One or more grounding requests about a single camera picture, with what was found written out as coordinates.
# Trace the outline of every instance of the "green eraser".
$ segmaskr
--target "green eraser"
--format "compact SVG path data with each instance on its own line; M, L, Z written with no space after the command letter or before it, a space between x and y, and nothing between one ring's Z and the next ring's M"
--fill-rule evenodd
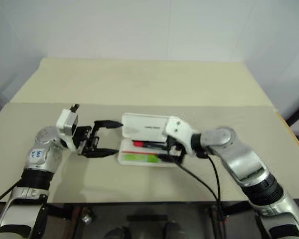
M144 163L161 163L161 160L152 154L126 154L124 161L144 162Z

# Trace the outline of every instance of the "black cable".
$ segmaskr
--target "black cable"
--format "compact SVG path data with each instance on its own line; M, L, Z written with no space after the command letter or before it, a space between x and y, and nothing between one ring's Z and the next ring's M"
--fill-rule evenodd
M8 190L6 190L1 196L0 196L0 200L2 198L4 198L10 191L12 191L13 188L15 188L17 186L17 184L19 183L20 180L18 180L15 184L13 184Z
M217 181L217 190L218 190L218 211L220 213L220 220L221 220L221 224L222 224L222 230L223 230L223 238L226 239L227 237L227 233L226 233L226 225L224 222L224 217L223 217L223 213L222 213L222 205L221 205L221 191L220 191L220 182L219 182L219 176L218 176L218 172L216 169L216 166L214 164L214 161L207 155L208 160L210 161L211 165L213 166L215 175L216 175L216 181Z
M214 164L214 161L209 156L207 156L207 157L208 157L209 162L213 166L213 169L214 169L214 172L215 172L215 175L216 175L217 190L218 190L218 200L221 201L221 198L220 198L220 195L221 195L221 193L220 193L220 182L219 182L218 172L217 172L216 166Z
M218 198L215 194L215 192L211 189L211 187L208 186L207 183L205 183L204 181L202 181L200 178L198 178L195 174L193 174L191 171L189 171L187 168L183 167L181 164L175 162L175 164L180 167L182 170L184 170L186 173L190 174L192 177L194 177L195 179L197 179L201 184L203 184L214 196L215 200L218 202Z

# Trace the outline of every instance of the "white wall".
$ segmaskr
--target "white wall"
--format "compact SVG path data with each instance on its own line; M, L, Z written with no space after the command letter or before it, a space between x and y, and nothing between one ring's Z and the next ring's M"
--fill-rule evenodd
M245 61L299 106L299 0L0 0L0 107L43 56Z

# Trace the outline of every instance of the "table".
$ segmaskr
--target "table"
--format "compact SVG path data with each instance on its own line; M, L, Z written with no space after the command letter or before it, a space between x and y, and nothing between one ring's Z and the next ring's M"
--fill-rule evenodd
M175 115L197 130L230 126L278 181L299 198L299 144L243 63L43 59L0 112L0 194L22 174L36 133L80 103L79 125L120 121L123 112ZM119 129L100 131L100 147L118 148ZM214 157L222 199L246 200ZM184 165L216 190L207 160ZM213 201L179 168L119 165L66 151L50 187L51 203Z

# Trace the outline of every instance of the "robotic arm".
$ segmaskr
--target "robotic arm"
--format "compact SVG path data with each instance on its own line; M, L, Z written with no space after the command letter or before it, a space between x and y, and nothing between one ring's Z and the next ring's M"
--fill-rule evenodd
M42 129L27 155L21 179L12 190L0 215L0 239L41 238L44 234L50 182L58 169L62 151L69 149L85 157L105 157L117 153L113 149L99 149L97 131L101 127L118 128L114 121L95 121L93 129L78 127L79 105L64 109L56 127Z
M169 118L166 136L181 143L187 154L218 156L249 198L269 238L299 238L299 207L249 146L231 128L197 133L180 118Z

